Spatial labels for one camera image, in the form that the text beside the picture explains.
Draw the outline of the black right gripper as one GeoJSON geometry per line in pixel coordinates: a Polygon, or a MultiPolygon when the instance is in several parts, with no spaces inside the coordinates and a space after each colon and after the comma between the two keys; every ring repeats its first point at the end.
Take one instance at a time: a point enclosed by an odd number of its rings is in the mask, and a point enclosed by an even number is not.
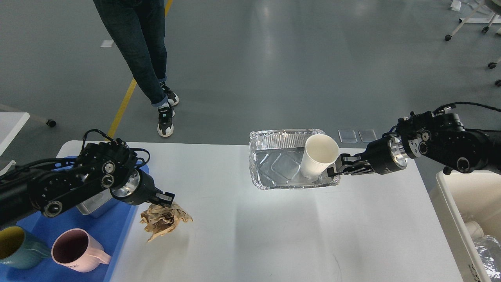
{"type": "Polygon", "coordinates": [[[385,136],[368,144],[364,154],[340,154],[340,167],[327,168],[327,175],[381,175],[407,168],[408,155],[402,141],[395,136],[385,136]]]}

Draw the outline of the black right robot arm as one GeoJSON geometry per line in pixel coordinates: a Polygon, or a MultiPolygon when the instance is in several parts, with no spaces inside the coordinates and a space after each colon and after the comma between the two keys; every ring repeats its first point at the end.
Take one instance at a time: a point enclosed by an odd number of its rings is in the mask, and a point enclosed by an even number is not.
{"type": "Polygon", "coordinates": [[[327,175],[384,175],[404,170],[409,159],[419,157],[442,164],[446,175],[452,171],[499,174],[500,131],[465,128],[459,116],[451,112],[456,105],[444,104],[434,111],[411,112],[399,118],[397,125],[370,142],[364,152],[340,154],[327,168],[327,175]]]}

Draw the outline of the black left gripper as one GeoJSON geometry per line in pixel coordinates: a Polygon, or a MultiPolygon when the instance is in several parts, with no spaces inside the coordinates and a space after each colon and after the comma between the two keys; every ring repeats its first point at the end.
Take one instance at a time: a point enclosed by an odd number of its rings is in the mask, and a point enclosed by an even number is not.
{"type": "Polygon", "coordinates": [[[157,191],[154,179],[139,168],[134,170],[122,187],[111,189],[113,198],[129,205],[152,203],[170,208],[174,202],[175,194],[157,191]]]}

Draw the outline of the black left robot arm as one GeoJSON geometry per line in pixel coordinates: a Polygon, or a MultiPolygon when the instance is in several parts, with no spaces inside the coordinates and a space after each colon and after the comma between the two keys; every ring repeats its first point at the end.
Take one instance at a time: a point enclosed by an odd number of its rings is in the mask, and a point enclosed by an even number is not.
{"type": "Polygon", "coordinates": [[[130,147],[93,129],[105,141],[88,143],[83,135],[80,153],[74,158],[40,159],[17,165],[1,176],[1,226],[12,225],[36,212],[54,218],[78,204],[109,191],[131,206],[142,203],[171,207],[175,195],[163,192],[142,167],[148,159],[138,156],[142,148],[130,147]]]}

